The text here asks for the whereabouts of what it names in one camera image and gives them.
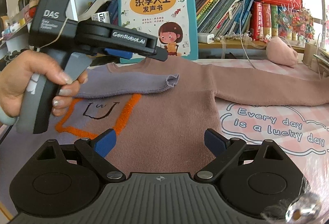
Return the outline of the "person's left hand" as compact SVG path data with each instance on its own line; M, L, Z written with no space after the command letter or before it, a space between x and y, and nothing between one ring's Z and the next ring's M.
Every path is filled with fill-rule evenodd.
M52 101L52 114L57 117L66 113L80 86L88 80L86 71L77 80L72 80L47 54L24 51L1 71L1 108L7 116L14 118L20 115L24 92L35 73L61 86L59 95Z

